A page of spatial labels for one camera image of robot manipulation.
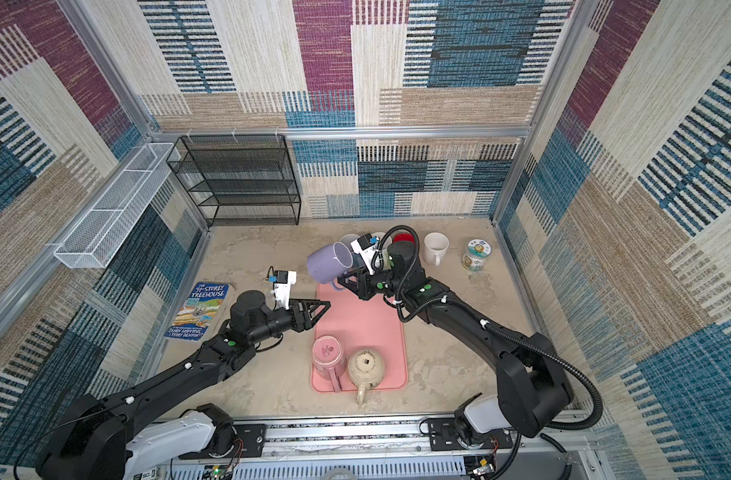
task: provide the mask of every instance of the red wire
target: red wire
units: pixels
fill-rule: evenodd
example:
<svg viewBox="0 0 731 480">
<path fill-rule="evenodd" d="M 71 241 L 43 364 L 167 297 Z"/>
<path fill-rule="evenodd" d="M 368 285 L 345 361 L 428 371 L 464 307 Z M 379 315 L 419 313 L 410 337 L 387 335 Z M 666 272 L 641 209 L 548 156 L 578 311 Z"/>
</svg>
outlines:
<svg viewBox="0 0 731 480">
<path fill-rule="evenodd" d="M 499 449 L 499 439 L 494 437 L 494 452 L 491 453 L 491 460 L 494 461 L 494 471 L 496 471 L 496 452 Z"/>
</svg>

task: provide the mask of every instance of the book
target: book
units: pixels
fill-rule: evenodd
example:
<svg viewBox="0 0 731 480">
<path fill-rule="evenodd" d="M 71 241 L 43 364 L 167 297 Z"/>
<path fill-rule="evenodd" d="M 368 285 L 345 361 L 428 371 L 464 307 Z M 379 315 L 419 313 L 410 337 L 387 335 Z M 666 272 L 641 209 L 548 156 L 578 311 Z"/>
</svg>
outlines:
<svg viewBox="0 0 731 480">
<path fill-rule="evenodd" d="M 217 316 L 229 291 L 228 283 L 198 282 L 184 306 L 176 314 L 166 337 L 177 340 L 200 341 Z"/>
</svg>

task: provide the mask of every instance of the mug rim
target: mug rim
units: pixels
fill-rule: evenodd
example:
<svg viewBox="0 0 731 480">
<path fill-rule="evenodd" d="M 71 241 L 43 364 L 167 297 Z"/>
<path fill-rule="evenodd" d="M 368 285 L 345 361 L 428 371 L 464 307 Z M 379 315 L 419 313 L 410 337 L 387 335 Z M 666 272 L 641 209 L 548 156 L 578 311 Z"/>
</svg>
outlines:
<svg viewBox="0 0 731 480">
<path fill-rule="evenodd" d="M 441 239 L 445 241 L 445 246 L 443 246 L 442 248 L 439 248 L 439 249 L 434 248 L 433 246 L 429 246 L 427 239 L 429 238 L 430 235 L 436 235 L 436 236 L 439 235 L 441 237 Z M 424 237 L 424 246 L 426 246 L 429 250 L 434 250 L 436 252 L 440 252 L 442 250 L 447 249 L 449 246 L 451 246 L 451 241 L 448 240 L 448 237 L 445 234 L 441 234 L 440 232 L 430 232 L 429 234 L 427 234 Z"/>
</svg>

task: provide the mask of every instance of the black cable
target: black cable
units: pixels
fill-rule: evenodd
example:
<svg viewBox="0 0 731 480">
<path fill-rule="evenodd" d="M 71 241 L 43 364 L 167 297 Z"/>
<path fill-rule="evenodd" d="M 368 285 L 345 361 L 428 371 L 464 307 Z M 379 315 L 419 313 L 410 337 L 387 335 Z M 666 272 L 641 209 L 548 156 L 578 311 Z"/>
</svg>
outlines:
<svg viewBox="0 0 731 480">
<path fill-rule="evenodd" d="M 581 382 L 585 389 L 590 393 L 592 398 L 592 411 L 590 415 L 579 422 L 549 422 L 547 426 L 550 428 L 557 428 L 560 430 L 583 430 L 590 428 L 601 420 L 603 416 L 603 398 L 601 393 L 597 391 L 597 388 L 592 384 L 592 381 L 582 373 L 581 370 L 575 366 L 561 359 L 559 356 L 552 355 L 551 353 L 542 350 L 541 348 L 531 345 L 529 342 L 525 342 L 515 336 L 512 336 L 501 329 L 495 329 L 490 323 L 485 325 L 485 330 L 499 336 L 509 342 L 513 342 L 516 345 L 523 347 L 525 350 L 530 350 L 533 353 L 543 356 L 545 359 L 552 360 L 557 365 L 560 365 L 566 372 L 570 373 L 576 380 Z"/>
<path fill-rule="evenodd" d="M 557 448 L 557 451 L 560 453 L 568 453 L 566 452 L 566 449 L 563 448 L 563 446 L 554 438 L 548 436 L 546 433 L 542 433 L 539 435 L 542 440 L 546 440 L 547 442 L 551 443 L 554 448 Z M 573 469 L 573 466 L 571 465 L 571 462 L 569 462 L 566 459 L 565 467 L 563 468 L 563 474 L 557 479 L 557 480 L 568 480 L 568 478 L 571 476 L 571 470 Z"/>
<path fill-rule="evenodd" d="M 441 301 L 441 296 L 436 296 L 435 298 L 427 300 L 426 302 L 419 305 L 415 312 L 410 313 L 409 316 L 405 318 L 405 321 L 409 321 L 410 319 L 418 315 L 418 312 L 426 309 L 429 305 Z M 446 302 L 452 305 L 460 306 L 475 319 L 481 319 L 482 317 L 479 312 L 477 312 L 471 306 L 467 305 L 461 299 L 447 297 Z M 590 393 L 590 397 L 592 398 L 592 411 L 588 417 L 579 422 L 549 422 L 547 423 L 548 427 L 557 428 L 560 430 L 583 430 L 585 428 L 590 428 L 600 421 L 601 417 L 603 416 L 603 398 L 601 397 L 601 393 L 598 392 L 597 388 L 592 384 L 592 381 L 586 375 L 584 375 L 581 370 L 561 359 L 559 356 L 553 355 L 552 353 L 542 350 L 535 345 L 531 345 L 529 342 L 526 342 L 518 337 L 506 333 L 505 331 L 503 331 L 504 327 L 502 327 L 501 329 L 495 329 L 493 326 L 491 326 L 490 323 L 486 323 L 484 328 L 486 331 L 492 333 L 495 336 L 498 336 L 500 338 L 503 338 L 504 340 L 521 346 L 525 350 L 529 350 L 533 353 L 541 355 L 546 359 L 552 360 L 556 364 L 560 365 L 566 372 L 575 377 L 579 382 L 581 382 L 584 388 L 587 389 L 587 391 Z"/>
<path fill-rule="evenodd" d="M 19 456 L 18 456 L 18 457 L 16 457 L 16 461 L 14 462 L 14 478 L 15 478 L 16 480 L 21 480 L 21 479 L 19 478 L 19 473 L 18 473 L 18 467 L 19 467 L 19 462 L 21 462 L 21 459 L 22 459 L 22 457 L 24 456 L 24 454 L 25 454 L 25 453 L 27 453 L 27 452 L 29 451 L 29 449 L 30 449 L 30 448 L 31 448 L 32 446 L 34 446 L 34 445 L 35 445 L 36 443 L 38 443 L 38 442 L 39 442 L 39 441 L 40 441 L 40 440 L 41 440 L 41 439 L 42 439 L 42 438 L 43 438 L 44 436 L 46 436 L 46 435 L 50 435 L 51 433 L 55 432 L 55 431 L 56 431 L 56 430 L 58 430 L 59 428 L 62 428 L 62 427 L 64 427 L 64 426 L 67 426 L 67 425 L 69 425 L 69 424 L 71 424 L 71 423 L 77 423 L 77 422 L 81 422 L 82 420 L 85 420 L 86 418 L 91 418 L 91 417 L 94 417 L 94 416 L 97 416 L 97 415 L 99 415 L 100 413 L 104 413 L 104 412 L 108 412 L 108 411 L 109 411 L 109 409 L 107 409 L 107 408 L 102 408 L 102 409 L 101 409 L 101 410 L 99 410 L 98 412 L 94 412 L 94 413 L 91 413 L 90 415 L 84 415 L 84 416 L 82 416 L 82 417 L 79 417 L 79 418 L 75 418 L 74 420 L 69 420 L 68 422 L 64 422 L 64 423 L 62 423 L 62 424 L 61 424 L 61 425 L 59 425 L 59 426 L 55 426 L 55 427 L 53 427 L 52 429 L 50 429 L 50 430 L 48 430 L 47 432 L 45 432 L 45 433 L 44 433 L 43 435 L 41 435 L 41 436 L 38 436 L 37 438 L 35 438 L 35 439 L 34 439 L 34 440 L 33 440 L 32 442 L 30 442 L 30 443 L 29 443 L 29 444 L 28 444 L 28 445 L 27 445 L 26 447 L 24 447 L 24 448 L 23 448 L 23 449 L 21 450 L 21 453 L 19 454 Z"/>
<path fill-rule="evenodd" d="M 507 457 L 507 461 L 501 468 L 496 470 L 494 475 L 491 475 L 491 477 L 488 480 L 496 480 L 501 475 L 504 475 L 507 469 L 512 465 L 512 462 L 514 462 L 514 457 L 517 455 L 517 451 L 520 450 L 520 440 L 523 438 L 523 434 L 520 432 L 517 433 L 517 436 L 514 438 L 514 446 L 512 447 L 512 453 L 510 453 L 510 456 Z"/>
<path fill-rule="evenodd" d="M 427 436 L 427 437 L 430 434 L 430 432 L 429 432 L 429 426 L 427 426 L 427 433 L 424 433 L 424 432 L 421 431 L 421 426 L 424 425 L 428 420 L 429 420 L 429 418 L 425 418 L 424 420 L 421 420 L 420 422 L 418 422 L 418 432 L 420 434 L 422 434 L 422 435 Z"/>
<path fill-rule="evenodd" d="M 414 316 L 409 316 L 409 318 L 403 317 L 403 309 L 401 307 L 402 298 L 403 298 L 403 284 L 405 281 L 409 278 L 409 275 L 411 274 L 411 271 L 413 271 L 414 267 L 416 266 L 416 262 L 418 262 L 418 252 L 421 246 L 419 245 L 418 241 L 418 235 L 416 234 L 416 230 L 410 228 L 408 225 L 397 225 L 393 226 L 389 229 L 389 231 L 380 238 L 379 243 L 376 245 L 376 250 L 378 251 L 378 255 L 373 255 L 371 257 L 371 269 L 374 272 L 380 272 L 381 269 L 384 267 L 384 252 L 381 251 L 381 249 L 384 247 L 384 242 L 386 239 L 390 238 L 390 235 L 392 235 L 394 232 L 398 230 L 405 230 L 409 234 L 413 236 L 414 239 L 414 249 L 413 249 L 413 258 L 411 259 L 411 264 L 409 265 L 408 269 L 405 271 L 405 274 L 403 274 L 403 277 L 400 279 L 400 283 L 398 284 L 397 290 L 395 290 L 395 306 L 397 306 L 398 311 L 398 318 L 401 322 L 405 323 L 412 319 Z M 376 256 L 381 257 L 381 265 L 379 268 L 376 268 Z"/>
<path fill-rule="evenodd" d="M 395 305 L 394 303 L 392 303 L 389 300 L 387 300 L 387 296 L 386 295 L 382 295 L 381 296 L 381 299 L 383 299 L 384 300 L 384 303 L 386 303 L 387 305 L 391 306 L 392 308 L 394 308 L 394 309 L 397 309 L 398 308 L 397 305 Z"/>
<path fill-rule="evenodd" d="M 275 348 L 275 347 L 276 347 L 277 345 L 280 345 L 280 343 L 282 342 L 282 333 L 280 334 L 280 337 L 279 337 L 279 339 L 280 339 L 280 340 L 278 340 L 277 342 L 273 343 L 272 345 L 270 345 L 270 346 L 268 346 L 268 347 L 266 347 L 266 348 L 263 348 L 263 349 L 258 349 L 258 348 L 257 348 L 257 349 L 256 349 L 256 353 L 266 352 L 267 350 L 272 350 L 272 349 L 273 349 L 273 348 Z"/>
</svg>

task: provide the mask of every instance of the patterned fabric panel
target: patterned fabric panel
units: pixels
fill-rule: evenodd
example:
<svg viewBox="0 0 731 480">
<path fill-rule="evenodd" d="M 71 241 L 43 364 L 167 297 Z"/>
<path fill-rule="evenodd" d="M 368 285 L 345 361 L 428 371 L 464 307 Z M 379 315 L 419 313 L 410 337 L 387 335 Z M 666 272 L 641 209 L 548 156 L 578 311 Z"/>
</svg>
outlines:
<svg viewBox="0 0 731 480">
<path fill-rule="evenodd" d="M 638 180 L 691 236 L 731 206 L 731 61 Z"/>
<path fill-rule="evenodd" d="M 139 8 L 183 93 L 235 91 L 205 0 L 139 0 Z"/>
<path fill-rule="evenodd" d="M 1 465 L 75 398 L 140 380 L 199 240 L 193 221 L 166 182 L 106 270 L 60 267 L 1 339 Z"/>
<path fill-rule="evenodd" d="M 153 120 L 189 130 L 525 123 L 573 3 L 86 0 L 86 9 Z"/>
<path fill-rule="evenodd" d="M 499 225 L 616 476 L 731 479 L 731 0 L 602 1 L 584 28 Z"/>
<path fill-rule="evenodd" d="M 295 140 L 302 216 L 485 215 L 519 138 Z"/>
<path fill-rule="evenodd" d="M 140 139 L 55 0 L 0 0 L 0 294 Z"/>
</svg>

